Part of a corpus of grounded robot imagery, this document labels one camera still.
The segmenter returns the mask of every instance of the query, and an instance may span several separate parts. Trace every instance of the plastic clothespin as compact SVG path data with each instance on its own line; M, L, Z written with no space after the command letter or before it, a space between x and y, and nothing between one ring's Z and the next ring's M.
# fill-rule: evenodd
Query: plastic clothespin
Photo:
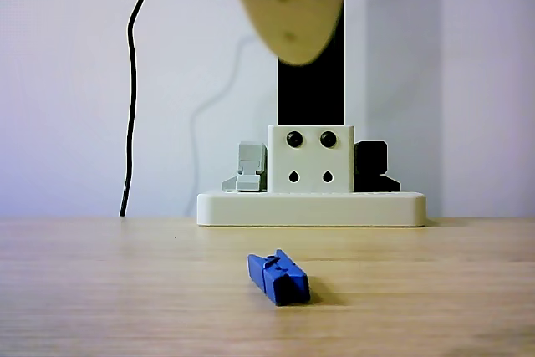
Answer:
M283 250L266 258L250 254L247 265L252 281L276 305L310 301L307 274Z

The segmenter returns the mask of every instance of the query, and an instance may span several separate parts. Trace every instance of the teardrop-shaped hole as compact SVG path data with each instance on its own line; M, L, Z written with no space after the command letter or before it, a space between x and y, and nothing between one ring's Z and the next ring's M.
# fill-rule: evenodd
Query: teardrop-shaped hole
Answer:
M292 173L290 173L289 179L292 183L295 183L297 180L299 180L298 173L296 171L293 171Z
M332 180L333 180L333 175L331 174L330 171L326 171L326 172L324 173L324 181L325 181L326 183L330 183Z

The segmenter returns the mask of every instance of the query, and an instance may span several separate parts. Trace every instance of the white block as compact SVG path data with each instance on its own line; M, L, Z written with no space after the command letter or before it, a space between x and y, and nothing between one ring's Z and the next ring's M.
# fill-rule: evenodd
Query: white block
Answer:
M417 192L281 194L217 192L197 198L197 224L237 227L422 227Z
M287 136L292 132L301 135L299 146L288 144ZM322 144L320 138L326 132L335 134L333 146ZM270 125L267 128L267 192L349 193L353 190L353 126Z

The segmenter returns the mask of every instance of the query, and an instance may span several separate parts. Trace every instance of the black circular hole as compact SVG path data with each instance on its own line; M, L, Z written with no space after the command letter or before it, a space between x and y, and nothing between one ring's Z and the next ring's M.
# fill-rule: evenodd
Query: black circular hole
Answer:
M332 131L325 131L321 137L319 137L319 142L325 148L332 148L336 145L336 134Z
M303 143L303 136L298 131L292 131L286 135L286 142L292 148L297 148Z
M292 173L290 173L289 179L292 183L295 183L297 180L299 180L298 173L296 171L293 171Z
M324 173L324 181L325 181L326 183L330 183L332 180L333 180L333 175L331 174L330 171L326 171L326 172Z

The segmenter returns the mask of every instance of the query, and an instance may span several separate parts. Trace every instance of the white base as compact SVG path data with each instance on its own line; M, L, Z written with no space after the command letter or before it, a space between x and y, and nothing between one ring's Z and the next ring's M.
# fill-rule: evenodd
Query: white base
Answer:
M197 197L197 224L234 227L422 227L418 192L282 194L216 192Z

